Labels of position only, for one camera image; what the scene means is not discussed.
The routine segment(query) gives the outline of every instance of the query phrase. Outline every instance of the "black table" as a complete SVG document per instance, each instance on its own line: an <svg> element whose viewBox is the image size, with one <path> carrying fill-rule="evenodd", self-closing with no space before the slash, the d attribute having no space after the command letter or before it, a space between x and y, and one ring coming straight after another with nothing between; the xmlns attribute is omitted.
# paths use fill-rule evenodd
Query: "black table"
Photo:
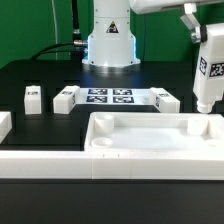
<svg viewBox="0 0 224 224"><path fill-rule="evenodd" d="M69 115L53 113L53 98L67 85L82 88L163 87L192 112L191 63L145 63L139 72L96 74L71 61L15 61L0 70L0 111L11 111L13 130L0 149L83 150L89 115L94 111L156 112L153 106L76 105ZM42 87L41 115L24 113L26 86Z"/></svg>
<svg viewBox="0 0 224 224"><path fill-rule="evenodd" d="M153 106L77 105L69 115L53 113L53 98L67 85L82 88L163 87L196 112L194 68L186 62L149 62L139 72L103 75L71 61L14 61L0 70L0 111L11 111L13 130L0 150L83 150L94 111L157 112ZM25 87L44 90L42 115L25 116ZM214 107L223 113L223 102ZM0 223L221 224L222 181L0 180Z"/></svg>

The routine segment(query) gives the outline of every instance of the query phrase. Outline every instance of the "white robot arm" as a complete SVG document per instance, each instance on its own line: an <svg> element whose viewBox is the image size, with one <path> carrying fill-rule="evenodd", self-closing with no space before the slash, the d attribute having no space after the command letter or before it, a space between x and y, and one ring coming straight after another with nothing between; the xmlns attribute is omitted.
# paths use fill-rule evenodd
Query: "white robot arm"
<svg viewBox="0 0 224 224"><path fill-rule="evenodd" d="M200 26L193 13L196 4L212 4L224 0L129 0L131 8L139 14L156 12L182 6L182 21L191 30L193 43L201 43L194 82L198 98L197 109L210 113L215 101L224 92L224 23Z"/></svg>
<svg viewBox="0 0 224 224"><path fill-rule="evenodd" d="M132 10L137 14L158 12L182 6L185 3L199 5L223 2L223 0L129 0Z"/></svg>

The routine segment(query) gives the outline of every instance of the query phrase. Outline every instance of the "green background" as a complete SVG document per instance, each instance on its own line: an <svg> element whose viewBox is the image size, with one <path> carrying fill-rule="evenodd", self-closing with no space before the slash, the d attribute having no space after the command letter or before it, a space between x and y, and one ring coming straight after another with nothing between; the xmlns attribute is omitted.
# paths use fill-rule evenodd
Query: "green background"
<svg viewBox="0 0 224 224"><path fill-rule="evenodd" d="M59 42L72 40L70 0L55 0ZM93 0L79 1L83 39L93 28ZM147 61L190 61L197 57L199 45L192 45L189 31L172 10L146 15L131 14L131 30L137 38L137 56L143 57L144 19L146 20ZM201 6L197 18L201 24L224 22L224 4ZM17 59L29 59L44 47L55 43L51 0L0 0L0 67ZM47 55L42 59L55 59ZM69 59L59 55L59 59Z"/></svg>

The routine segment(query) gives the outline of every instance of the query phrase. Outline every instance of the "small white block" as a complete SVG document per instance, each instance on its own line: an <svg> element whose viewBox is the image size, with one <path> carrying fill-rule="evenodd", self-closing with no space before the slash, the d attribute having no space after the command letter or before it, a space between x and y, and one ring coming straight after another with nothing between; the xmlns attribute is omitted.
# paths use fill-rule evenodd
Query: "small white block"
<svg viewBox="0 0 224 224"><path fill-rule="evenodd" d="M180 101L163 88L149 89L149 99L161 113L180 112Z"/></svg>
<svg viewBox="0 0 224 224"><path fill-rule="evenodd" d="M0 143L12 129L12 120L10 112L0 112Z"/></svg>
<svg viewBox="0 0 224 224"><path fill-rule="evenodd" d="M53 100L54 113L69 114L76 105L79 95L79 86L66 86Z"/></svg>
<svg viewBox="0 0 224 224"><path fill-rule="evenodd" d="M41 89L40 86L27 86L25 97L25 114L41 114Z"/></svg>

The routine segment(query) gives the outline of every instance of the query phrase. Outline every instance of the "white block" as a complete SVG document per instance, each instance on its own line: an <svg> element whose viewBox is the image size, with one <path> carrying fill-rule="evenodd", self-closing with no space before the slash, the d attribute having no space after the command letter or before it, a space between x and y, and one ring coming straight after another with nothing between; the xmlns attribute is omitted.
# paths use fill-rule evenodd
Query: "white block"
<svg viewBox="0 0 224 224"><path fill-rule="evenodd" d="M27 86L24 98L25 114L41 114L40 86Z"/></svg>
<svg viewBox="0 0 224 224"><path fill-rule="evenodd" d="M149 89L150 104L161 113L179 113L180 101L163 88Z"/></svg>
<svg viewBox="0 0 224 224"><path fill-rule="evenodd" d="M224 163L218 159L133 157L131 179L224 180Z"/></svg>
<svg viewBox="0 0 224 224"><path fill-rule="evenodd" d="M12 120L10 112L0 112L0 143L12 129Z"/></svg>
<svg viewBox="0 0 224 224"><path fill-rule="evenodd" d="M190 135L203 136L208 131L208 117L190 117L188 119L187 132Z"/></svg>
<svg viewBox="0 0 224 224"><path fill-rule="evenodd" d="M78 101L80 95L79 86L66 86L54 98L54 113L69 114Z"/></svg>

